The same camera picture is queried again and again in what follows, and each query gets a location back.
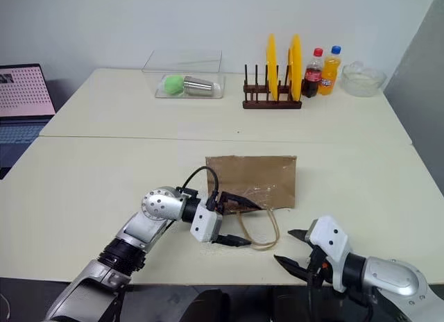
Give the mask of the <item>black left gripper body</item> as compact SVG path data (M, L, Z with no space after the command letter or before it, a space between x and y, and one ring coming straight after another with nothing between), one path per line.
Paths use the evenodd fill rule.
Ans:
M212 191L206 202L206 208L212 212L218 212L221 215L225 213L225 203L228 201L228 193Z

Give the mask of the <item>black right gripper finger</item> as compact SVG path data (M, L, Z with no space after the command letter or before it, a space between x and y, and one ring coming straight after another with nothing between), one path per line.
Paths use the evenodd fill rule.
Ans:
M298 279L308 279L308 270L302 268L296 261L279 255L274 255L273 257L290 275Z
M309 240L308 237L308 230L302 230L302 229L293 229L289 230L288 234L292 237L295 237L296 239L308 244L309 246L312 246L312 243Z

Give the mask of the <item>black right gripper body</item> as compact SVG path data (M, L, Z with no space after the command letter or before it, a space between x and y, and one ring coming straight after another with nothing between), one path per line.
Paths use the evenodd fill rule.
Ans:
M307 285L312 288L320 288L323 283L332 284L333 270L327 261L327 254L317 245L309 244L311 253L307 266Z

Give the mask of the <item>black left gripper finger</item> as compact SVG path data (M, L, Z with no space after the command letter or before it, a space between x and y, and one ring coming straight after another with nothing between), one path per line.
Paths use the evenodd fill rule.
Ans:
M221 214L247 213L261 210L261 208L261 206L246 197L229 192L221 193Z
M236 235L218 235L213 244L220 244L231 247L242 247L251 245L251 241Z

